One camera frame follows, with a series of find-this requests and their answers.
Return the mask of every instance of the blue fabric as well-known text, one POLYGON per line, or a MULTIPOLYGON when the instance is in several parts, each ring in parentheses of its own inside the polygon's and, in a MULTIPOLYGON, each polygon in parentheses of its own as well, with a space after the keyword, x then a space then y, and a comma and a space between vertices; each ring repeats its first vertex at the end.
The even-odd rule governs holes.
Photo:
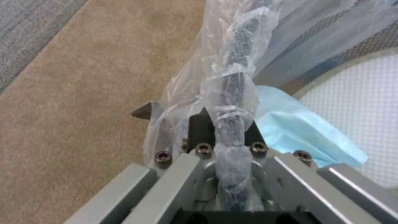
POLYGON ((368 156, 325 119, 285 92, 257 86, 256 123, 268 147, 281 153, 304 150, 319 167, 363 164, 368 156))

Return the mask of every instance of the floor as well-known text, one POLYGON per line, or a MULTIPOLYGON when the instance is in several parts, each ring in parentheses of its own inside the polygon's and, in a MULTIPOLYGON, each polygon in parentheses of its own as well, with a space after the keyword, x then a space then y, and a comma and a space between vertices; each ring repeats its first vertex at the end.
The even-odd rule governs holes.
POLYGON ((178 72, 203 9, 204 0, 89 0, 28 62, 0 95, 0 223, 62 223, 142 162, 148 123, 130 112, 178 72))
POLYGON ((0 92, 87 0, 0 0, 0 92))

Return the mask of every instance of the white perforated panel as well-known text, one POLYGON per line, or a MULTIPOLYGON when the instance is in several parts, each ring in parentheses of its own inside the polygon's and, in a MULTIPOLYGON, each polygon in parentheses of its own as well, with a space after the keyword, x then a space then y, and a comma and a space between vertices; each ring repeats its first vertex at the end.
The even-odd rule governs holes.
POLYGON ((398 187, 398 55, 361 62, 318 82, 299 100, 368 154, 361 173, 398 187))

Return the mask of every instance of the screw head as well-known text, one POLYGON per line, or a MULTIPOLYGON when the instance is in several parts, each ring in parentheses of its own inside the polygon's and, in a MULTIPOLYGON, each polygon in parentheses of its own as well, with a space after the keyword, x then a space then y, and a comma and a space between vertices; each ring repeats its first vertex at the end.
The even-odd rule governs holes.
POLYGON ((297 159, 301 160, 305 165, 311 166, 312 156, 311 156, 311 154, 309 154, 308 152, 303 151, 303 150, 297 150, 297 151, 295 151, 295 152, 293 153, 293 155, 294 155, 297 159))
POLYGON ((173 157, 169 151, 159 151, 154 157, 155 165, 161 169, 167 169, 173 162, 173 157))
POLYGON ((267 155, 268 147, 262 142, 253 142, 250 145, 252 155, 257 158, 264 158, 267 155))
POLYGON ((213 149, 211 145, 207 143, 199 143, 195 147, 196 156, 202 159, 210 159, 213 149))
POLYGON ((183 139, 181 140, 181 150, 182 150, 183 152, 188 152, 188 139, 183 138, 183 139))

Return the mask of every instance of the beige carpet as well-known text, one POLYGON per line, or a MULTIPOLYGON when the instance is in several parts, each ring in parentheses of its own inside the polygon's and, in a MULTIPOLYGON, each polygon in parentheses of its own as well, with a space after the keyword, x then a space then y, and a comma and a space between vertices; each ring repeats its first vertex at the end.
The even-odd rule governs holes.
POLYGON ((61 223, 130 163, 204 0, 89 0, 0 96, 0 223, 61 223))

